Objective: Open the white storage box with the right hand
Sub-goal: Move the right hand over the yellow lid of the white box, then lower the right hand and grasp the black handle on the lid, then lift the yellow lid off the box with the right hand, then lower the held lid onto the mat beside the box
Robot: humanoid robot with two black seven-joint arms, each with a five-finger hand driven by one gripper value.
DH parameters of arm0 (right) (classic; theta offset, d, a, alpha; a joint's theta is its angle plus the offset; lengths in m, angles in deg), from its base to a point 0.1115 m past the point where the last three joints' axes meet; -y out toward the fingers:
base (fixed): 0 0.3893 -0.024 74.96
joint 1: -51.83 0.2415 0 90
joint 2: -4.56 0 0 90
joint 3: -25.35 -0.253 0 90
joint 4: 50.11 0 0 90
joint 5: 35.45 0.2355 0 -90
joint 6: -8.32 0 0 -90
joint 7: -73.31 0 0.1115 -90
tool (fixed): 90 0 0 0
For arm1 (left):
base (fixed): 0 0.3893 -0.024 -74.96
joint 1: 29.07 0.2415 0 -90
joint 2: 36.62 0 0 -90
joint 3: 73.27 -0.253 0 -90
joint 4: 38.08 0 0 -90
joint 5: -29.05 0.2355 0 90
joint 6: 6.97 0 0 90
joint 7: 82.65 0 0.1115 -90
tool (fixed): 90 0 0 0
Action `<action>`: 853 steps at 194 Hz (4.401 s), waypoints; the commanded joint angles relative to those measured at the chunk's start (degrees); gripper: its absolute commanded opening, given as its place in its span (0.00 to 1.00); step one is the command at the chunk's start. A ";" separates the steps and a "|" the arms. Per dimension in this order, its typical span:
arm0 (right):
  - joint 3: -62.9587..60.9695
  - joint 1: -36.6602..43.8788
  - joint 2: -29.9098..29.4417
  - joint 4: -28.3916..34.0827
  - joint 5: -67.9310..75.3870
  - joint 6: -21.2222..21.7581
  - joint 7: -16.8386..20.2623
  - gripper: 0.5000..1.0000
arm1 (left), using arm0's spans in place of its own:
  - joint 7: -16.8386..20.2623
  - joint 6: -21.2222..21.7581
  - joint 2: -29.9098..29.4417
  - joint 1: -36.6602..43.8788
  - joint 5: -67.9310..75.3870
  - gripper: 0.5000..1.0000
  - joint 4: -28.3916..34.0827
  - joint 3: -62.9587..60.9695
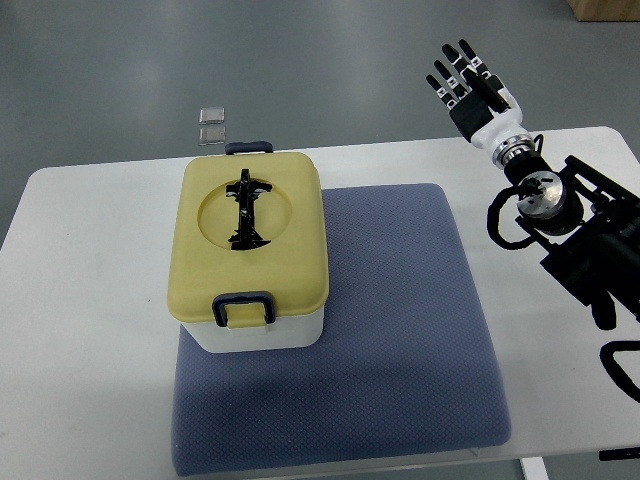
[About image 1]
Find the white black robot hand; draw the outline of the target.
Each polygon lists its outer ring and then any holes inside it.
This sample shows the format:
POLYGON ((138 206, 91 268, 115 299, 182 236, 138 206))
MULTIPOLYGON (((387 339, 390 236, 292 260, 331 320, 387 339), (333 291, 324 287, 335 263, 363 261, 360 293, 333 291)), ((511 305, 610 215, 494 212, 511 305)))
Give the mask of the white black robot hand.
POLYGON ((517 100, 470 44, 462 39, 456 47, 443 45, 442 52, 446 60, 434 62, 437 74, 426 81, 463 138, 494 158, 533 148, 517 100))

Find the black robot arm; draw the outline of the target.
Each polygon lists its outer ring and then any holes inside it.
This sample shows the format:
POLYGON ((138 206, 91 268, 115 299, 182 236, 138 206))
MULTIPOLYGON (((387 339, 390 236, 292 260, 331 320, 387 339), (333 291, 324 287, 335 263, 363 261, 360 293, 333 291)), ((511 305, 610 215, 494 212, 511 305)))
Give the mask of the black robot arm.
POLYGON ((612 330, 616 307, 639 313, 639 199, 575 156, 554 171, 542 136, 519 135, 494 155, 510 185, 487 213, 487 231, 505 250, 537 243, 542 267, 612 330))

